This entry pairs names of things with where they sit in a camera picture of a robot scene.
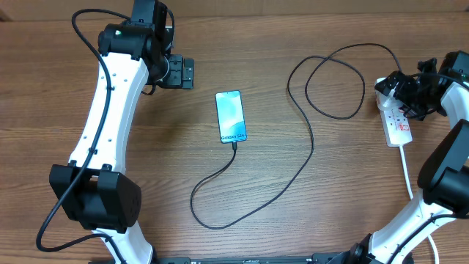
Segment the Galaxy smartphone blue screen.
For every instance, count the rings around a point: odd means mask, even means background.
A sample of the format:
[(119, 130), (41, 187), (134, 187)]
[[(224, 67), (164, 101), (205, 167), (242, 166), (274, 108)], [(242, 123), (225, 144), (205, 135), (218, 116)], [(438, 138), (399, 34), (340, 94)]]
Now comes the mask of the Galaxy smartphone blue screen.
[(215, 94), (218, 127), (223, 144), (243, 142), (248, 138), (239, 90)]

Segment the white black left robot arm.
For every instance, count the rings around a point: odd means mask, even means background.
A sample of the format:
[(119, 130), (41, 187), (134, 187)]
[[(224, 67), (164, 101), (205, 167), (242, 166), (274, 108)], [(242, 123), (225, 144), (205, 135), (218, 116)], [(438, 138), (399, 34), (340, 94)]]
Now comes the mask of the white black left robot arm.
[(95, 96), (84, 130), (49, 183), (56, 209), (101, 239), (114, 263), (156, 263), (138, 223), (141, 189), (125, 172), (130, 127), (145, 86), (192, 89), (194, 61), (173, 54), (174, 16), (162, 2), (138, 0), (131, 15), (106, 26), (92, 53), (99, 62)]

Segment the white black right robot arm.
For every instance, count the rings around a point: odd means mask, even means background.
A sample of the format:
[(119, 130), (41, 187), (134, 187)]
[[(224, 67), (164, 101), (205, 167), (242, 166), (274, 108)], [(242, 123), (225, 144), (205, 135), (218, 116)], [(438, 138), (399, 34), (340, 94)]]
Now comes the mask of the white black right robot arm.
[(384, 228), (367, 235), (331, 263), (409, 263), (411, 251), (444, 224), (468, 218), (468, 53), (418, 63), (418, 72), (394, 71), (376, 80), (381, 111), (399, 109), (407, 120), (437, 112), (451, 130), (424, 162), (419, 190)]

